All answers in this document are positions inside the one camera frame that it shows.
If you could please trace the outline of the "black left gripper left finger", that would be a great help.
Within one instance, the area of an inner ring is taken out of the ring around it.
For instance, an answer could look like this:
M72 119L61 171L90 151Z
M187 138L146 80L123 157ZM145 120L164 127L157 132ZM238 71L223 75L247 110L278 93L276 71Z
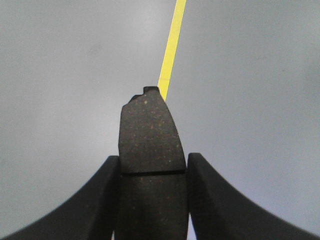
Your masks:
M7 240L110 240L120 185L118 156L109 156L71 198Z

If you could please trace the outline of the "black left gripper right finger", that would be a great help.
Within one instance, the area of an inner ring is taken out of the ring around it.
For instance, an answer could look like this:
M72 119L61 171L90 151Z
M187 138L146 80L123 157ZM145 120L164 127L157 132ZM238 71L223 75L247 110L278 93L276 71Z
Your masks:
M188 205L198 240L318 240L229 184L200 153L188 155Z

